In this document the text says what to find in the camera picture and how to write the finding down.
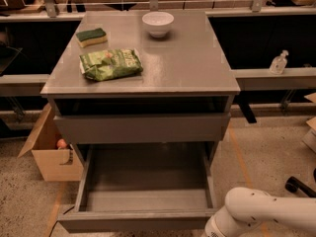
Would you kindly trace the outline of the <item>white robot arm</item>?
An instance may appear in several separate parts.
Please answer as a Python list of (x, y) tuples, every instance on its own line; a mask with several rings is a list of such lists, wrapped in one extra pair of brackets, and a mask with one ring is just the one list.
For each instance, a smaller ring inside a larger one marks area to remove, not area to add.
[(316, 199), (274, 197), (243, 187), (231, 189), (221, 207), (205, 224), (202, 237), (239, 237), (265, 221), (316, 234)]

